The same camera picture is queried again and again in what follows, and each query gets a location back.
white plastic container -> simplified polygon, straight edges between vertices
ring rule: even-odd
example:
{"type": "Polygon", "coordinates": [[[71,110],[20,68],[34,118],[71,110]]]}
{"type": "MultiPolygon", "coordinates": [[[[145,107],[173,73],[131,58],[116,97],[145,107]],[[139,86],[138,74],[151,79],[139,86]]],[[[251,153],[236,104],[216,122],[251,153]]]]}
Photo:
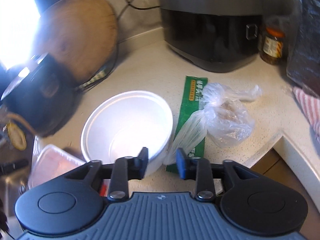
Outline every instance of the white plastic container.
{"type": "Polygon", "coordinates": [[[102,103],[89,117],[81,135],[86,161],[114,163],[149,150],[146,175],[156,171],[166,156],[172,133],[172,112],[167,102],[148,91],[130,91],[102,103]]]}
{"type": "Polygon", "coordinates": [[[32,167],[28,180],[29,189],[54,179],[68,171],[83,165],[85,162],[49,144],[41,151],[32,167]]]}

rice cooker lid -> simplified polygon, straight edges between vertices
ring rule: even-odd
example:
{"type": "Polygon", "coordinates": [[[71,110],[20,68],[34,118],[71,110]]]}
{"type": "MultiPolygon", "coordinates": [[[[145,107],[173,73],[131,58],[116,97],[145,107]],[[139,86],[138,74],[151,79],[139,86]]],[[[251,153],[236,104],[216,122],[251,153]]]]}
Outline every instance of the rice cooker lid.
{"type": "Polygon", "coordinates": [[[262,15],[261,0],[159,0],[161,9],[221,16],[262,15]]]}

kitchen counter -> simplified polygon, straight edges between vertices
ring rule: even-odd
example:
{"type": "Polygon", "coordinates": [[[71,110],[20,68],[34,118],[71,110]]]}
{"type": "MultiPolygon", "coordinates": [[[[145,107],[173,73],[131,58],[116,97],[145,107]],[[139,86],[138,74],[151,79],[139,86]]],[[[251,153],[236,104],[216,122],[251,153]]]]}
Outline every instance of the kitchen counter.
{"type": "MultiPolygon", "coordinates": [[[[160,95],[169,104],[175,130],[183,94],[185,76],[207,77],[233,89],[245,90],[258,84],[263,95],[244,103],[255,119],[252,135],[237,147],[218,148],[209,138],[204,157],[212,163],[224,159],[253,166],[272,147],[286,161],[320,210],[320,145],[292,93],[285,68],[271,66],[259,57],[251,64],[231,73],[210,73],[182,59],[164,41],[128,54],[118,68],[101,84],[84,94],[69,122],[56,134],[44,138],[43,144],[80,151],[80,137],[90,114],[108,98],[130,90],[147,90],[160,95]]],[[[178,175],[160,168],[143,181],[130,181],[131,191],[193,191],[194,181],[181,181],[178,175]]],[[[221,191],[217,182],[216,191],[221,191]]]]}

red and white striped cloth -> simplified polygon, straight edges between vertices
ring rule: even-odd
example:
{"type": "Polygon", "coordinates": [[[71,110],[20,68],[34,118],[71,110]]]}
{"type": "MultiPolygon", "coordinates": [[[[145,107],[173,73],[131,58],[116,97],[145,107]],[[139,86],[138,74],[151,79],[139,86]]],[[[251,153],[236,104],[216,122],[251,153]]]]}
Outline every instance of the red and white striped cloth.
{"type": "Polygon", "coordinates": [[[293,88],[293,93],[296,96],[304,115],[313,127],[317,141],[320,143],[320,99],[307,95],[298,87],[293,88]]]}

blue gripper pad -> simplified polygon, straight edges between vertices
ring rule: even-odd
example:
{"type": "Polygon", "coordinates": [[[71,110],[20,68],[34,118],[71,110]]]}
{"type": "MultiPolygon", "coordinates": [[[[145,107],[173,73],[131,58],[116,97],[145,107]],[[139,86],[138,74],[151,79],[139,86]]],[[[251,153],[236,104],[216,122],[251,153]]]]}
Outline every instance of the blue gripper pad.
{"type": "Polygon", "coordinates": [[[302,240],[299,233],[260,237],[244,233],[223,219],[217,208],[185,193],[141,193],[123,203],[108,206],[89,228],[64,237],[24,233],[19,240],[302,240]]]}

